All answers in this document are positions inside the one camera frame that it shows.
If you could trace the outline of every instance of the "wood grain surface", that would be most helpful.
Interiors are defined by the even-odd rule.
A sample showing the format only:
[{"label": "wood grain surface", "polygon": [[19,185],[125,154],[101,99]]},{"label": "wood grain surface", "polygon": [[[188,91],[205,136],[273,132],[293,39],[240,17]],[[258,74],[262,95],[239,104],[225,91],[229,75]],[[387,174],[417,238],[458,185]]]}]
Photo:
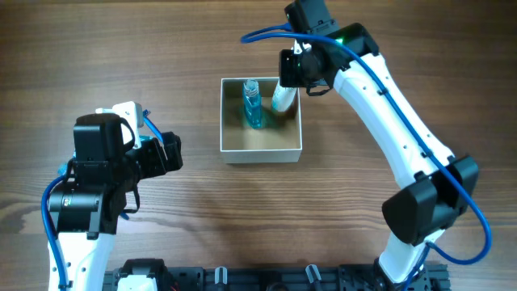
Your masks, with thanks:
[{"label": "wood grain surface", "polygon": [[[27,3],[0,6],[0,290],[47,288],[41,193],[74,150],[75,119],[128,100],[182,138],[185,166],[141,182],[141,210],[119,223],[108,268],[141,257],[172,267],[333,266],[382,252],[389,229],[380,206],[397,185],[335,93],[302,95],[298,163],[222,162],[221,78],[278,75],[290,40],[242,45],[239,37],[284,23],[288,1]],[[368,28],[422,120],[481,168],[474,196],[494,247],[479,264],[449,265],[453,289],[515,290],[516,2],[328,7],[341,25]],[[439,245],[467,258],[482,239],[468,211]]]}]

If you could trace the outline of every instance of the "open box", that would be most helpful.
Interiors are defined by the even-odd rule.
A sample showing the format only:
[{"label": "open box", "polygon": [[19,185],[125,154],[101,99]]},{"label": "open box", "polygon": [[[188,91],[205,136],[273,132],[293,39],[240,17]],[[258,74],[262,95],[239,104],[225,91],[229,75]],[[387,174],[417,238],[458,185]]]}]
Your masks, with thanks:
[{"label": "open box", "polygon": [[271,110],[278,78],[254,78],[262,95],[263,127],[252,129],[244,115],[242,84],[221,79],[221,154],[225,163],[298,162],[302,150],[300,92],[282,115]]}]

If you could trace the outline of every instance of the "blue liquid bottle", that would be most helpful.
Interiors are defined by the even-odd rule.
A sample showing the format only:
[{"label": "blue liquid bottle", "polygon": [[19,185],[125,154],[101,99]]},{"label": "blue liquid bottle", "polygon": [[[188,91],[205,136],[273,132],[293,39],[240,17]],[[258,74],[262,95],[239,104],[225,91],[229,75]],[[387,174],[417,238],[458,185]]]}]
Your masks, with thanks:
[{"label": "blue liquid bottle", "polygon": [[242,98],[244,99],[244,112],[248,124],[253,129],[260,129],[262,125],[262,96],[257,80],[249,79],[242,84]]}]

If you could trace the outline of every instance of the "blue cable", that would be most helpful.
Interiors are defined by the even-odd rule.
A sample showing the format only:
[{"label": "blue cable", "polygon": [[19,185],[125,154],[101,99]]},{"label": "blue cable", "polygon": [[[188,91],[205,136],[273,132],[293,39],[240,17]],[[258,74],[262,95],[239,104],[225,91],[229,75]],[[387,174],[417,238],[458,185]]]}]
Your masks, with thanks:
[{"label": "blue cable", "polygon": [[426,261],[427,255],[429,255],[429,250],[431,247],[429,245],[426,245],[426,247],[423,249],[422,254],[420,255],[420,259],[418,262],[414,265],[413,269],[411,270],[410,274],[407,276],[406,282],[404,284],[404,288],[402,288],[402,291],[407,291],[407,289],[411,285],[411,281],[413,280],[414,275],[420,270],[420,267],[422,267],[423,263]]},{"label": "blue cable", "polygon": [[50,197],[50,192],[58,185],[61,181],[63,181],[65,177],[59,176],[55,178],[45,189],[43,192],[43,197],[41,197],[41,217],[43,218],[43,226],[45,228],[45,233],[47,234],[48,244],[50,245],[50,249],[54,255],[54,259],[56,260],[57,273],[59,274],[59,285],[67,286],[66,283],[66,270],[65,263],[61,258],[61,253],[59,252],[59,248],[57,247],[57,237],[53,232],[53,224],[52,218],[50,217],[50,213],[48,212],[48,198]]},{"label": "blue cable", "polygon": [[120,218],[122,218],[124,220],[129,220],[129,215],[127,213],[121,213]]},{"label": "blue cable", "polygon": [[[262,32],[268,32],[270,30],[273,30],[274,27],[264,28],[260,31]],[[452,186],[458,191],[461,198],[463,198],[467,204],[472,208],[474,213],[476,214],[477,218],[479,219],[483,230],[485,231],[485,246],[482,248],[482,250],[472,259],[455,259],[452,258],[450,255],[446,254],[443,250],[441,250],[438,246],[436,246],[434,243],[428,243],[429,247],[436,250],[441,256],[443,256],[445,259],[449,260],[450,262],[454,264],[474,264],[476,262],[479,262],[482,260],[490,251],[490,248],[492,247],[492,232],[490,230],[490,224],[486,220],[485,216],[479,209],[479,207],[476,205],[476,202],[470,197],[470,195],[465,191],[465,189],[461,186],[460,183],[454,178],[454,176],[447,170],[446,167],[444,167],[441,162],[433,155],[431,149],[427,146],[426,142],[418,135],[417,131],[414,129],[413,125],[410,123],[410,121],[407,119],[407,117],[404,115],[404,112],[398,107],[397,103],[389,93],[388,89],[384,86],[382,81],[377,77],[375,72],[351,49],[349,49],[346,45],[339,43],[338,41],[331,39],[326,36],[314,36],[314,35],[307,35],[307,34],[301,34],[301,33],[293,33],[293,32],[272,32],[272,33],[265,33],[258,35],[257,32],[251,32],[241,38],[241,42],[243,44],[249,44],[255,41],[259,40],[265,40],[268,38],[291,38],[296,40],[310,40],[310,41],[316,41],[324,44],[330,44],[340,47],[345,53],[350,55],[354,60],[356,60],[361,67],[366,71],[366,73],[372,78],[373,82],[379,87],[380,91],[385,92],[385,97],[392,106],[393,110],[397,113],[399,118],[401,119],[402,123],[407,127],[407,129],[410,131],[413,138],[416,140],[418,145],[422,148],[424,154],[428,156],[431,161],[436,165],[436,167],[439,169],[440,172],[445,176],[447,180],[452,184]]]},{"label": "blue cable", "polygon": [[149,129],[151,129],[151,131],[154,133],[154,135],[156,136],[156,138],[161,141],[163,143],[163,138],[162,138],[162,133],[160,133],[160,131],[158,130],[158,128],[156,127],[156,125],[154,125],[153,121],[151,121],[149,118],[144,117],[144,122],[145,124],[147,125],[147,127]]},{"label": "blue cable", "polygon": [[291,24],[289,24],[289,23],[282,24],[282,25],[275,25],[275,26],[272,26],[272,27],[266,27],[266,28],[263,28],[261,30],[257,30],[256,32],[248,33],[247,35],[243,36],[242,38],[250,37],[250,36],[256,36],[256,35],[262,34],[264,32],[270,32],[270,31],[274,31],[274,30],[283,30],[283,31],[286,31],[286,32],[291,32],[292,31],[292,27],[291,27]]}]

